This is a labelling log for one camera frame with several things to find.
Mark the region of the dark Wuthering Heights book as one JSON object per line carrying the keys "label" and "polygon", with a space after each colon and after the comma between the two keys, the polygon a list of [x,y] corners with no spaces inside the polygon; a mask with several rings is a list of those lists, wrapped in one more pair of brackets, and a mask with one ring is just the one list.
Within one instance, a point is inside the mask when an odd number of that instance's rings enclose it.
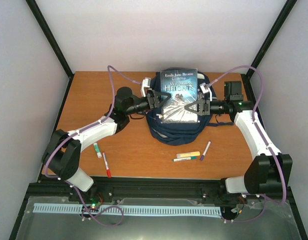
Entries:
{"label": "dark Wuthering Heights book", "polygon": [[171,98],[161,108],[162,123],[197,123],[198,116],[184,106],[198,99],[197,69],[175,69],[160,72],[160,91]]}

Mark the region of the navy blue student backpack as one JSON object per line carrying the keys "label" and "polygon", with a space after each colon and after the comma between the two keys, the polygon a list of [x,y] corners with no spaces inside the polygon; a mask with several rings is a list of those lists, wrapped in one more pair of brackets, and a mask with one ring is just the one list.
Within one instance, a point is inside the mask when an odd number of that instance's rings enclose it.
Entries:
{"label": "navy blue student backpack", "polygon": [[232,126],[232,122],[212,123],[212,117],[199,116],[196,123],[161,123],[157,114],[160,109],[156,108],[146,114],[147,124],[151,135],[159,142],[170,145],[180,146],[193,142],[205,127]]}

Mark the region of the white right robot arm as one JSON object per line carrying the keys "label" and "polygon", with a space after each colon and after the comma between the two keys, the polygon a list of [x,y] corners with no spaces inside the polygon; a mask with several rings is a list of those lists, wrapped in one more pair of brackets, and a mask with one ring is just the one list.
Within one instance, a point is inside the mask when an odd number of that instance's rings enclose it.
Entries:
{"label": "white right robot arm", "polygon": [[240,81],[224,84],[224,99],[201,98],[185,106],[185,110],[199,116],[229,115],[241,131],[253,158],[243,176],[225,179],[230,194],[261,195],[282,192],[287,195],[287,185],[292,168],[292,158],[283,154],[270,140],[260,123],[254,104],[245,101]]}

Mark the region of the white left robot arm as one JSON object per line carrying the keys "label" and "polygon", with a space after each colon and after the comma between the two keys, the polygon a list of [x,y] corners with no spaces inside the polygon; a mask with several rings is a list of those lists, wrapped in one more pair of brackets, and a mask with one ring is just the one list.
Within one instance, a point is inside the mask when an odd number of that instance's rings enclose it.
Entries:
{"label": "white left robot arm", "polygon": [[128,125],[130,115],[160,108],[170,98],[170,93],[152,89],[148,89],[145,96],[137,97],[130,88],[119,88],[114,103],[99,120],[77,130],[55,131],[42,156],[42,163],[54,177],[80,189],[80,195],[86,201],[95,200],[98,189],[93,186],[93,179],[79,167],[81,153],[95,142],[122,131]]}

